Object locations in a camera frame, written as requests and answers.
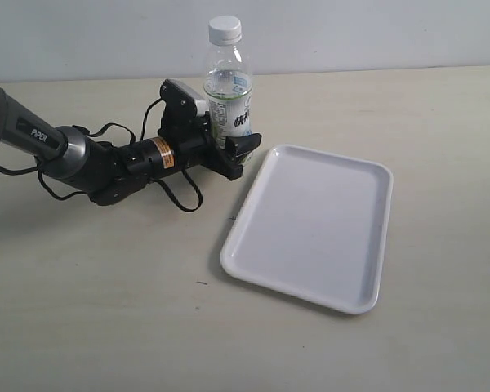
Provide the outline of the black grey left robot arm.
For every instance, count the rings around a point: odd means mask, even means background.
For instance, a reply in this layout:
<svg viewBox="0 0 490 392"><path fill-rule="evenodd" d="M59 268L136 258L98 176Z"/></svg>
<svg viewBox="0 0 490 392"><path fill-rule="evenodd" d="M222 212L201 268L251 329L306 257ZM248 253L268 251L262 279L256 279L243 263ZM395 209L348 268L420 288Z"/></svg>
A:
<svg viewBox="0 0 490 392"><path fill-rule="evenodd" d="M228 136L224 146L219 146L211 134L203 98L174 79L162 83L159 101L165 108L157 136L132 135L127 145L116 147L99 139L110 123L96 133L78 125L53 127L0 87L0 143L31 154L36 161L33 167L21 170L0 166L0 173L20 176L34 172L41 184L50 177L99 206L114 205L157 183L187 212L164 178L179 172L192 185L187 171L201 165L237 180L243 174L242 158L260 145L261 134Z"/></svg>

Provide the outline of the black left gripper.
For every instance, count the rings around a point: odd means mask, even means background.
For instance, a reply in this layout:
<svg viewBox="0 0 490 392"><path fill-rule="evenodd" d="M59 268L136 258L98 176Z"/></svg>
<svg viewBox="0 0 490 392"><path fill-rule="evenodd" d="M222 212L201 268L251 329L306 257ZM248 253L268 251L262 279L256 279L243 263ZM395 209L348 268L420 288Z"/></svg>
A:
<svg viewBox="0 0 490 392"><path fill-rule="evenodd" d="M158 135L170 147L173 164L170 168L163 168L164 173L158 178L195 166L203 166L228 180L241 178L243 165L238 160L260 146L262 134L227 136L225 146L221 148L211 129L210 114L187 119L165 109Z"/></svg>

